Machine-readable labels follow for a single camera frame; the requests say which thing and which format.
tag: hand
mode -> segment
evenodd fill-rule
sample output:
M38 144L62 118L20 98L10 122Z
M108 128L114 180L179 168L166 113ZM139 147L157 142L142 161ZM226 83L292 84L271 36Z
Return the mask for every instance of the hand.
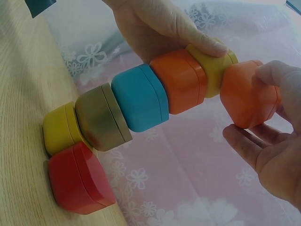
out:
M228 48L200 32L170 0L103 0L113 10L117 26L133 51L145 62L193 44L222 57Z
M250 129L257 137L235 125L226 127L223 135L271 194L301 210L301 68L272 61L255 75L280 87L283 105L277 113L291 123L293 133L262 124Z

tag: orange block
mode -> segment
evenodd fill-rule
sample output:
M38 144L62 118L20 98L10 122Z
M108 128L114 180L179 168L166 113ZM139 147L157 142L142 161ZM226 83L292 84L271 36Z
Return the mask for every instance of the orange block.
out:
M233 64L223 75L221 102L234 124L242 129L269 120L281 103L277 87L266 85L253 76L260 65L263 63L258 60Z
M151 61L168 98L169 113L179 114L204 102L207 78L202 67L184 49Z

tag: red block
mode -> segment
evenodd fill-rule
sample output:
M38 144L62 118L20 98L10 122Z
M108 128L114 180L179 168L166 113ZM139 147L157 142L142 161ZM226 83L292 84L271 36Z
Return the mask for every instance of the red block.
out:
M116 202L98 158L84 143L55 154L48 173L55 200L67 211L86 215Z

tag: wood grain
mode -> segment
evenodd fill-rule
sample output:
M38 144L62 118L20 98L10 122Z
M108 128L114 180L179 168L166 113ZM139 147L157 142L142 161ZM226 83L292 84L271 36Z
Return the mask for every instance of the wood grain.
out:
M42 120L74 101L76 87L43 16L0 0L0 225L125 226L118 205L80 216L54 201Z

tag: stacked blocks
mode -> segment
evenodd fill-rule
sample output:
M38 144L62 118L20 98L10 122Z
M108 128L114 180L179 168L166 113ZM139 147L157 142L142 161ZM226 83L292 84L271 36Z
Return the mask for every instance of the stacked blocks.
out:
M248 129L270 119L281 102L279 90L255 78L260 61L238 62L230 50L215 58L192 45L116 75L45 116L48 173L58 205L89 214L115 203L105 172L93 154L143 132L220 94L233 122Z

